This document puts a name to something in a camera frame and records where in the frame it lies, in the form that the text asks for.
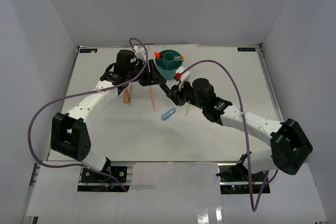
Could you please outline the orange cap black highlighter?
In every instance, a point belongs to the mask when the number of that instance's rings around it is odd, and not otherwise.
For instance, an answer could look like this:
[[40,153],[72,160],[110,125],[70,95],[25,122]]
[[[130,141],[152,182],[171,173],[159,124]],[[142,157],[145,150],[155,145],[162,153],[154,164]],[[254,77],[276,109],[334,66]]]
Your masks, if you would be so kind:
[[161,57],[161,55],[158,52],[155,52],[154,56],[155,56],[155,58],[160,58]]

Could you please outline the green cap black highlighter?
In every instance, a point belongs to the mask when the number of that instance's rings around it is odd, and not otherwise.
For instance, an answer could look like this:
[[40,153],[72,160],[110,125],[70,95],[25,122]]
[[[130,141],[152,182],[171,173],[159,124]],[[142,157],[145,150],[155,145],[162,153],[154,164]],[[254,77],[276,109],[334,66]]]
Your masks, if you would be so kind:
[[165,94],[169,94],[171,92],[171,89],[165,84],[159,84],[159,87],[165,92]]

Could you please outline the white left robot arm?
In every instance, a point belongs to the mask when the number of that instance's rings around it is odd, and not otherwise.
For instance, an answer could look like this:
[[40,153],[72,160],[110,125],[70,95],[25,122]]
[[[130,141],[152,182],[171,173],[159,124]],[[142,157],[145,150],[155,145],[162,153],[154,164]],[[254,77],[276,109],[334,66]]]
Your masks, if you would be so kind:
[[92,148],[88,125],[131,82],[143,87],[166,82],[149,59],[146,47],[120,50],[93,91],[74,108],[52,119],[51,149],[93,169],[93,176],[101,182],[110,178],[110,161]]

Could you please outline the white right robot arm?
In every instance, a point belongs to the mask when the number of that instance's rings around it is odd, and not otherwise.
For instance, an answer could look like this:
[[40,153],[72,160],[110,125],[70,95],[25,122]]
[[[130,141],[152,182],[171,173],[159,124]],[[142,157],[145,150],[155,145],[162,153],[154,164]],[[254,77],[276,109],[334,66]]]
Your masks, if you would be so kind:
[[178,84],[168,88],[162,85],[161,88],[175,105],[189,103],[201,109],[210,122],[247,132],[269,147],[251,153],[250,157],[241,157],[237,164],[237,175],[245,182],[264,170],[279,169],[288,175],[295,175],[313,151],[297,121],[274,121],[243,113],[236,105],[218,97],[214,87],[205,78],[185,81],[182,86]]

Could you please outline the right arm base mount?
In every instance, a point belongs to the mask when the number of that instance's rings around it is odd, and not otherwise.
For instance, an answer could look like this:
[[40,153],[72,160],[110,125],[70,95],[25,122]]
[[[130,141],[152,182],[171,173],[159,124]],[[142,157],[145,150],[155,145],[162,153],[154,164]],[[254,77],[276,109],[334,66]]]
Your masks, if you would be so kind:
[[[247,154],[243,154],[238,163],[224,163],[218,165],[220,192],[222,195],[248,195],[248,171],[241,163],[245,161]],[[251,184],[253,194],[258,194],[264,181],[266,171],[251,174]],[[262,194],[270,194],[270,186],[266,184]]]

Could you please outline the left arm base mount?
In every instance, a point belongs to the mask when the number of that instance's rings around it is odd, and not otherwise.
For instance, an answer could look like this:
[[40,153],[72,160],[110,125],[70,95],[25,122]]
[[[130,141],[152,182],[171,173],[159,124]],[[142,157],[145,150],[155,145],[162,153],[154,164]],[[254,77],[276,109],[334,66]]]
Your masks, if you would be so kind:
[[[127,171],[128,168],[126,166],[111,166],[104,173],[115,177],[120,183],[125,183],[127,181]],[[111,181],[112,178],[94,173],[87,168],[82,170],[80,177],[81,183],[109,183]]]

